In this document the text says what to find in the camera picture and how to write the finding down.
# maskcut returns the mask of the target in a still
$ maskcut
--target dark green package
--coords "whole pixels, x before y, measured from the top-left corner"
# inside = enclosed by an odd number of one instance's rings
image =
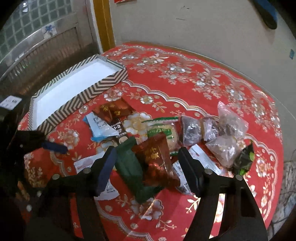
[[[253,143],[244,148],[233,163],[234,174],[245,175],[251,168],[255,159]]]
[[[131,148],[137,145],[135,137],[128,138],[116,147],[117,161],[115,167],[139,204],[154,197],[163,187],[150,187],[143,184],[143,170]]]

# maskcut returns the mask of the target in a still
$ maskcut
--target metal screw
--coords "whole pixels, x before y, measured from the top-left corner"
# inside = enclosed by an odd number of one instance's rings
[[[57,180],[57,179],[59,179],[59,174],[57,174],[57,173],[56,173],[56,174],[53,174],[53,175],[52,175],[52,179],[53,179],[53,180]]]
[[[90,167],[86,167],[82,171],[83,171],[84,174],[88,174],[88,173],[91,172],[91,168]]]
[[[37,192],[37,197],[40,197],[41,196],[41,193],[42,193],[41,191],[38,191]]]
[[[28,212],[30,212],[30,211],[32,211],[32,206],[30,204],[28,204],[26,209],[27,209]]]
[[[213,171],[209,168],[206,168],[205,173],[211,175],[213,173]]]
[[[241,181],[241,180],[242,180],[242,176],[241,176],[241,175],[239,175],[239,174],[235,175],[235,178],[236,178],[237,180],[239,180],[239,181]]]

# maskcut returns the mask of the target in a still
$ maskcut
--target table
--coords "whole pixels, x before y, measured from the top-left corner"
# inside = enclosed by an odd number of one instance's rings
[[[125,65],[128,79],[85,104],[48,135],[50,141],[68,147],[66,155],[38,149],[25,156],[31,184],[44,186],[54,173],[74,175],[75,161],[116,146],[113,141],[96,143],[90,139],[91,131],[82,119],[97,105],[124,98],[136,110],[122,120],[124,127],[129,135],[141,140],[146,135],[143,120],[182,114],[195,118],[217,115],[217,104],[222,101],[249,123],[248,133],[240,144],[243,147],[252,140],[256,158],[244,179],[268,227],[283,175],[281,126],[272,98],[234,69],[184,50],[129,42],[104,56]],[[27,118],[26,115],[19,124],[20,130],[27,128]],[[110,179],[120,196],[97,202],[97,208],[111,241],[184,238],[199,198],[164,189],[155,199],[139,205],[115,170]],[[225,195],[220,194],[211,236],[219,232],[224,200]],[[71,200],[71,209],[75,233],[82,237],[75,198]]]

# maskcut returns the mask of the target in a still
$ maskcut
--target blue and white package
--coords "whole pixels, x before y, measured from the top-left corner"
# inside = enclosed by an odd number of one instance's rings
[[[100,142],[107,137],[119,135],[117,130],[109,126],[106,121],[97,117],[93,112],[86,115],[85,118],[83,118],[83,121],[89,124],[91,128],[93,134],[93,137],[91,138],[92,141]]]

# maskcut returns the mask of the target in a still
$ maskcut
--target chevron patterned box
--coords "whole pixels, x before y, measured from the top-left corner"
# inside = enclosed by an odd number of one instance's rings
[[[29,130],[48,134],[92,98],[127,78],[126,68],[99,54],[72,66],[35,93]]]

